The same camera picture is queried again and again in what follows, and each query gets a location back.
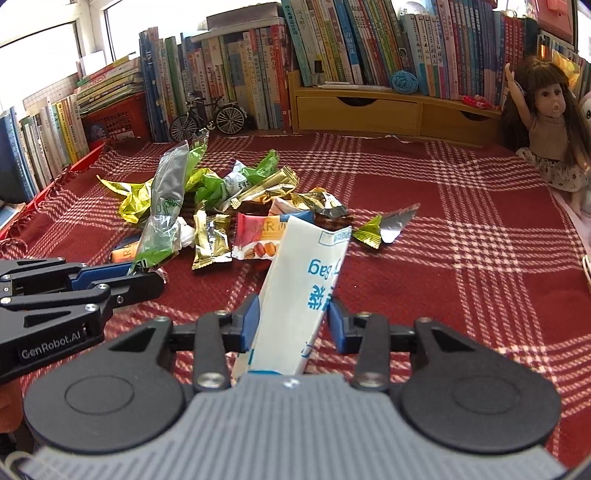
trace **drawer handle cutout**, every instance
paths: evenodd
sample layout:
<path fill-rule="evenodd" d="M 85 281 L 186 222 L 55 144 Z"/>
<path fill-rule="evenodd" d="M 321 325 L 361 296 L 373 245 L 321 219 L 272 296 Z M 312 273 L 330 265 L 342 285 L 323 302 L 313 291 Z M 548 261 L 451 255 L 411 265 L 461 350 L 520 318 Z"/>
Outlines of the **drawer handle cutout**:
<path fill-rule="evenodd" d="M 376 101 L 375 98 L 337 97 L 339 101 L 349 106 L 368 106 Z"/>
<path fill-rule="evenodd" d="M 465 116 L 468 120 L 472 120 L 473 122 L 483 122 L 484 120 L 488 120 L 487 116 L 478 115 L 478 113 L 465 112 L 464 110 L 460 111 L 463 116 Z"/>

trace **red plaid blanket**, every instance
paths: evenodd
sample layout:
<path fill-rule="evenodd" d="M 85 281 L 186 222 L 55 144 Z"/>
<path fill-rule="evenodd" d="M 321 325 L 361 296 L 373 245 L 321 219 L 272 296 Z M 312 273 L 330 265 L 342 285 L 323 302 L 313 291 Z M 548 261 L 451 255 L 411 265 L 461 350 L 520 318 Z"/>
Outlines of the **red plaid blanket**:
<path fill-rule="evenodd" d="M 99 184 L 141 182 L 155 172 L 162 144 L 127 143 L 92 168 L 65 174 L 47 200 L 0 242 L 0 257 L 66 257 L 107 262 L 111 248 L 134 232 L 118 218 L 121 198 Z M 361 225 L 378 213 L 421 203 L 417 217 L 378 252 L 352 240 L 336 295 L 351 311 L 371 310 L 411 325 L 431 316 L 551 379 L 563 402 L 548 449 L 572 466 L 591 453 L 591 296 L 570 220 L 535 171 L 501 148 L 468 150 L 443 142 L 399 142 L 324 134 L 214 137 L 203 164 L 225 174 L 234 158 L 253 164 L 269 149 L 301 178 L 301 191 L 323 186 Z M 190 207 L 184 211 L 191 215 Z M 169 282 L 157 300 L 117 313 L 111 338 L 158 315 L 191 322 L 233 309 L 262 285 L 250 262 L 191 271 L 185 249 L 164 266 Z M 354 359 L 338 355 L 325 330 L 307 372 L 352 375 Z M 392 355 L 392 379 L 410 374 L 408 356 Z M 179 355 L 187 380 L 191 355 Z M 24 382 L 28 386 L 32 378 Z"/>

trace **doll's dress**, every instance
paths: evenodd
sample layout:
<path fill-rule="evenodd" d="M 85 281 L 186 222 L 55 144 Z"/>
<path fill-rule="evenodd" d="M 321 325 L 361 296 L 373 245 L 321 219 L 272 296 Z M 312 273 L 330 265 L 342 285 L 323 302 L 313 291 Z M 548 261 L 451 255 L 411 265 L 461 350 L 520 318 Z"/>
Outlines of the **doll's dress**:
<path fill-rule="evenodd" d="M 564 161 L 569 136 L 564 117 L 537 115 L 530 126 L 530 147 L 520 148 L 517 155 L 530 163 L 542 179 L 557 190 L 578 192 L 589 184 L 584 171 Z"/>

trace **gray gripper base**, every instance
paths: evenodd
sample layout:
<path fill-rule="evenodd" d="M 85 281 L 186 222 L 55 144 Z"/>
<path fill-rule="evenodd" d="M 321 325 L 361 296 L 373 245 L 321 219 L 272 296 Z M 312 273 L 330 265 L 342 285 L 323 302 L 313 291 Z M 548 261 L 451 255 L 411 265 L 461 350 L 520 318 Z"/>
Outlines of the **gray gripper base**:
<path fill-rule="evenodd" d="M 565 470 L 542 447 L 498 457 L 448 450 L 409 427 L 385 394 L 340 375 L 255 374 L 196 395 L 146 445 L 108 456 L 44 447 L 22 469 L 33 480 L 550 480 Z"/>

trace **gold candy wrapper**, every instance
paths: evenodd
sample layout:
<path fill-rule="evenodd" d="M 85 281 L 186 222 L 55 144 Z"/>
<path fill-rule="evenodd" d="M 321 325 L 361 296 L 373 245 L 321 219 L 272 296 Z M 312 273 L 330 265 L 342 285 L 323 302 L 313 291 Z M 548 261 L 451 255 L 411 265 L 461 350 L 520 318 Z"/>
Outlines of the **gold candy wrapper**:
<path fill-rule="evenodd" d="M 222 203 L 220 210 L 223 212 L 227 212 L 230 208 L 237 210 L 242 202 L 270 202 L 274 197 L 283 197 L 293 192 L 298 183 L 299 179 L 296 173 L 290 167 L 283 167 L 274 174 L 269 175 L 260 184 Z"/>
<path fill-rule="evenodd" d="M 379 224 L 381 221 L 381 215 L 375 216 L 365 225 L 360 226 L 359 229 L 354 231 L 353 236 L 365 245 L 369 245 L 376 249 L 379 248 L 382 244 L 382 235 L 379 232 Z"/>
<path fill-rule="evenodd" d="M 291 202 L 300 210 L 309 208 L 331 220 L 349 214 L 347 207 L 322 187 L 316 187 L 308 193 L 292 193 Z"/>
<path fill-rule="evenodd" d="M 207 267 L 213 263 L 231 262 L 228 244 L 230 216 L 218 213 L 208 216 L 205 210 L 193 215 L 195 220 L 195 260 L 192 270 Z"/>
<path fill-rule="evenodd" d="M 119 214 L 126 222 L 138 223 L 141 216 L 150 208 L 153 179 L 145 183 L 124 183 L 103 180 L 98 175 L 96 178 L 109 190 L 125 196 L 119 205 Z"/>
<path fill-rule="evenodd" d="M 398 238 L 402 229 L 414 218 L 420 206 L 420 203 L 415 203 L 410 207 L 395 212 L 377 215 L 354 231 L 353 236 L 372 248 L 379 248 L 382 242 L 391 244 Z"/>

